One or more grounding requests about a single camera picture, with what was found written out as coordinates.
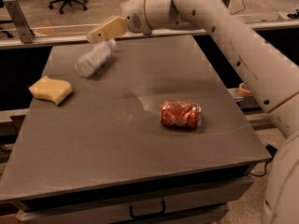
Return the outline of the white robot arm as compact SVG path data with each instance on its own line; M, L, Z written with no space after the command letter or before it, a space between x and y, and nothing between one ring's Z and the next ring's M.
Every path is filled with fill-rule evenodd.
M204 29L285 136L270 169L262 224L299 224L299 66L230 14L221 0L129 0L91 30L91 42L126 32Z

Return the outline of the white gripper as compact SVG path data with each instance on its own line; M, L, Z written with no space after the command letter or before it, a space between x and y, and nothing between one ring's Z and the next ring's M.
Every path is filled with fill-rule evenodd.
M128 0L121 3L122 17L112 17L100 26L91 29L86 34L87 40L90 43L109 41L123 36L128 29L135 34L145 34L148 26L144 18L144 2L145 0Z

